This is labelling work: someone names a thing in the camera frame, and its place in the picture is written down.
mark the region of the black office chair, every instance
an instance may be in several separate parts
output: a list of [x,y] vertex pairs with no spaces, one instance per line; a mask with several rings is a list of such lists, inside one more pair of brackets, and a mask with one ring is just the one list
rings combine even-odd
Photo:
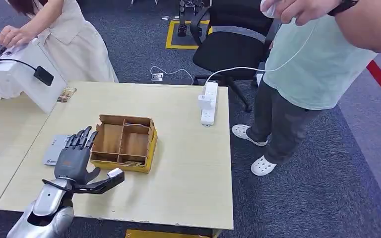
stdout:
[[[258,0],[215,0],[211,7],[204,7],[192,20],[190,31],[199,48],[193,55],[193,62],[211,72],[239,66],[258,68],[259,63],[266,61],[269,46],[278,31],[279,22],[267,18],[260,12]],[[206,38],[200,39],[200,21],[209,13],[209,25]],[[256,31],[265,36],[265,42],[250,36],[232,32],[215,31],[208,35],[212,26],[238,26]],[[219,86],[230,86],[243,101],[247,112],[252,109],[235,80],[253,80],[256,86],[256,71],[236,69],[219,73],[211,80],[219,81]],[[198,79],[207,79],[209,75],[197,75],[193,85],[199,85]]]

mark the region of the gray pants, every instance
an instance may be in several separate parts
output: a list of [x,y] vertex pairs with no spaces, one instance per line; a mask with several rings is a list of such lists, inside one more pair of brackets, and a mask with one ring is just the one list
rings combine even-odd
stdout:
[[253,141],[265,142],[271,134],[264,156],[270,163],[281,164],[290,159],[306,137],[306,125],[320,113],[291,104],[262,80],[255,98],[254,125],[247,135]]

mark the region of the power cord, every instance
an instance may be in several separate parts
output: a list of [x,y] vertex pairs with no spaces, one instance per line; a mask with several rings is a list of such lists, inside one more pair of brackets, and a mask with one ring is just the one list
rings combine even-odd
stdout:
[[[310,39],[310,36],[312,36],[313,32],[315,31],[318,22],[319,22],[319,20],[316,21],[315,25],[313,26],[312,31],[310,32],[309,36],[306,38],[305,42],[302,44],[302,46],[300,47],[300,49],[299,49],[299,50],[298,50],[298,51],[297,51],[297,52],[296,52],[290,59],[288,59],[283,65],[281,65],[280,67],[278,67],[278,68],[276,68],[276,69],[273,69],[273,70],[264,70],[264,69],[250,68],[250,67],[243,67],[243,66],[242,66],[242,67],[234,67],[234,68],[227,68],[227,69],[219,70],[219,71],[217,71],[217,72],[215,72],[215,73],[212,73],[212,74],[208,77],[208,79],[207,79],[206,82],[205,82],[205,86],[206,86],[206,84],[209,82],[209,80],[210,80],[214,75],[216,75],[216,74],[218,74],[218,73],[221,73],[221,72],[231,71],[231,70],[235,70],[235,69],[251,69],[251,70],[258,71],[258,72],[274,72],[274,71],[277,71],[277,70],[281,69],[281,68],[284,67],[288,62],[290,62],[292,59],[294,59],[294,57],[296,57],[296,55],[298,55],[298,53],[303,49],[303,47],[306,45],[306,43],[307,43],[308,40]],[[172,73],[167,73],[166,71],[160,69],[159,67],[157,67],[157,66],[153,66],[153,67],[151,67],[151,69],[150,69],[150,73],[151,73],[151,75],[154,75],[154,73],[152,72],[152,69],[153,69],[153,68],[157,68],[157,69],[159,69],[160,71],[164,72],[164,73],[167,74],[167,75],[174,74],[174,73],[177,73],[177,72],[179,72],[179,71],[185,71],[185,72],[189,75],[189,77],[191,78],[191,80],[192,80],[192,84],[193,84],[193,77],[192,77],[192,75],[191,75],[190,73],[188,73],[186,70],[182,69],[182,68],[179,69],[179,70],[177,70],[177,71],[174,71],[174,72],[172,72]]]
[[0,61],[14,61],[21,63],[23,65],[26,65],[34,70],[34,77],[36,77],[38,80],[40,80],[42,83],[46,84],[48,87],[51,86],[53,82],[53,75],[51,75],[49,72],[47,72],[43,67],[37,66],[37,68],[34,68],[33,66],[27,64],[26,62],[22,62],[17,59],[0,59]]
[[189,75],[190,80],[191,80],[191,82],[192,82],[191,85],[193,84],[193,77],[192,77],[192,75],[191,75],[189,72],[187,72],[185,69],[183,69],[183,68],[181,68],[181,69],[179,69],[179,70],[176,70],[176,71],[174,71],[174,72],[172,72],[172,73],[167,73],[166,71],[160,69],[159,67],[157,67],[157,66],[153,66],[153,67],[151,67],[151,69],[150,69],[150,73],[151,73],[151,75],[154,75],[154,73],[152,72],[152,69],[153,69],[153,68],[157,68],[158,70],[160,70],[161,72],[163,72],[163,73],[165,73],[165,74],[167,74],[167,75],[175,74],[175,73],[177,73],[177,72],[179,72],[179,71],[184,71],[184,72],[186,72],[186,73]]
[[34,71],[36,71],[36,68],[34,68],[33,66],[31,66],[31,65],[29,65],[29,64],[27,64],[27,63],[25,63],[25,62],[22,62],[22,61],[20,61],[20,60],[17,60],[17,59],[0,59],[0,61],[14,61],[14,62],[18,62],[18,63],[21,63],[21,64],[23,64],[23,65],[26,65],[26,66],[32,68]]

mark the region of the wooden table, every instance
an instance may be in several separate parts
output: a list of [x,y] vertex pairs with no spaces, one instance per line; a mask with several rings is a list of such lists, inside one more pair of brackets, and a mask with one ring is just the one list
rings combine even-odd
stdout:
[[0,101],[0,196],[47,117],[25,95]]
[[[42,157],[55,134],[73,134],[99,123],[100,114],[154,119],[158,142],[149,174],[126,172],[125,182],[103,195],[74,196],[75,214],[119,221],[233,228],[227,88],[219,88],[215,124],[200,123],[199,86],[73,83],[58,103],[0,199],[0,209],[23,211],[54,178]],[[98,180],[104,179],[102,172]]]

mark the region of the white power strip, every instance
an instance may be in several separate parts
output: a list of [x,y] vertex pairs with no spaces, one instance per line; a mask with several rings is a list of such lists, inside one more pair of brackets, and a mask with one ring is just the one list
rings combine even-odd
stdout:
[[208,82],[204,87],[203,95],[199,95],[199,107],[202,110],[201,124],[209,127],[214,125],[215,111],[217,107],[218,84],[216,82]]

